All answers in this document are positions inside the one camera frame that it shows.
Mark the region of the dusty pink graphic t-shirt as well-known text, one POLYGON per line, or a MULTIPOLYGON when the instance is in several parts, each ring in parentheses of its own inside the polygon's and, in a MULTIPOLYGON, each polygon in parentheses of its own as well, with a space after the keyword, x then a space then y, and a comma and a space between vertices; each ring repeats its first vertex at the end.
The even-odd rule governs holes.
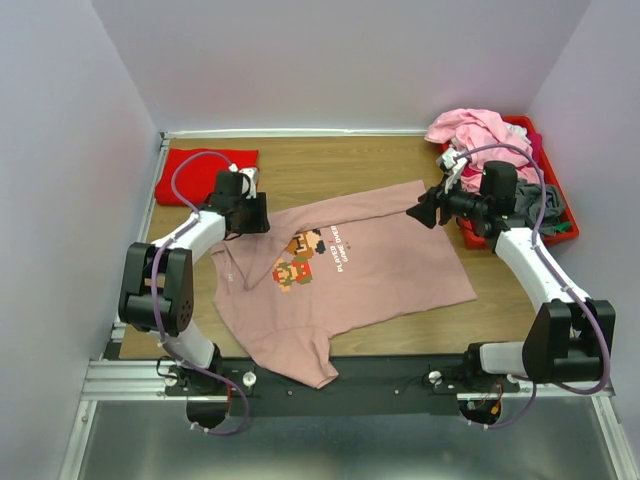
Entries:
POLYGON ((214 303, 260 367, 312 388, 337 376, 330 342, 402 315, 475 299, 447 234, 408 215, 422 181, 270 215, 270 229, 217 244, 214 303))

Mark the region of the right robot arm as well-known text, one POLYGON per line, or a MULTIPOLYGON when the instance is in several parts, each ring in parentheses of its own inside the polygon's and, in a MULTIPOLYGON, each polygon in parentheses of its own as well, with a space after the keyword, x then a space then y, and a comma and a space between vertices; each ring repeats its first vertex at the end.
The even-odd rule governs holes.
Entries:
POLYGON ((461 186, 464 158, 439 158, 440 183, 428 189, 410 217, 428 228, 459 217, 472 223, 491 251, 512 271, 536 317, 522 342, 475 343, 463 363, 447 377, 480 392, 496 376, 553 384, 592 395, 609 382, 615 310, 578 288, 546 249, 534 222, 515 209, 517 172, 513 165, 490 161, 481 174, 480 193, 461 186))

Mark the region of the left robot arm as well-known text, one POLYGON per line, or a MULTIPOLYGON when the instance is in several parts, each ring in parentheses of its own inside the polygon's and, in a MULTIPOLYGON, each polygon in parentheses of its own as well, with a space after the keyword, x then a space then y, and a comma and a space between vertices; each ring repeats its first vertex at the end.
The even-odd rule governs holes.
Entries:
POLYGON ((222 376, 221 354, 193 319, 194 265, 226 240, 269 231, 266 195, 257 190, 259 170, 231 166, 217 173, 214 190, 200 205, 175 191, 191 213, 169 234, 135 242, 126 252, 118 301, 119 319, 150 333, 201 395, 214 393, 222 376))

